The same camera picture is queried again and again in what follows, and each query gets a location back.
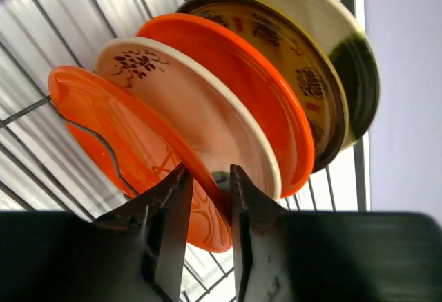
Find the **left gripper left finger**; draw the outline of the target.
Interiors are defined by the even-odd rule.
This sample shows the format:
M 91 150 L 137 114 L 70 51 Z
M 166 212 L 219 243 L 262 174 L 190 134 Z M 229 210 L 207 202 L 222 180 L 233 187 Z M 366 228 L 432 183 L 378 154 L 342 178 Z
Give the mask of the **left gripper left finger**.
M 180 299 L 192 191 L 193 176 L 179 164 L 154 187 L 95 220 L 137 234 L 142 278 L 163 301 Z

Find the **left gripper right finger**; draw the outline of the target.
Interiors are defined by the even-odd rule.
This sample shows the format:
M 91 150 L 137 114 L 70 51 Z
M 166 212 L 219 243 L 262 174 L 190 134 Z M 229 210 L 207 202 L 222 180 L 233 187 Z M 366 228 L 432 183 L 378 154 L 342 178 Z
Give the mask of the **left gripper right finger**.
M 287 246 L 282 237 L 288 211 L 236 164 L 230 168 L 230 190 L 237 300 L 288 301 Z

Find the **orange plate front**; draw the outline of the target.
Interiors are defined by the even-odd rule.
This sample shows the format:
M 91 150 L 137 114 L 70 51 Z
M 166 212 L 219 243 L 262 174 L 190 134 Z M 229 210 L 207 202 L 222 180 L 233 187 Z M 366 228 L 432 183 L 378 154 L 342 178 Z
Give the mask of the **orange plate front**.
M 184 164 L 194 177 L 188 242 L 209 252 L 230 249 L 222 194 L 168 122 L 129 91 L 75 66 L 53 69 L 48 90 L 71 135 L 127 196 L 144 193 Z

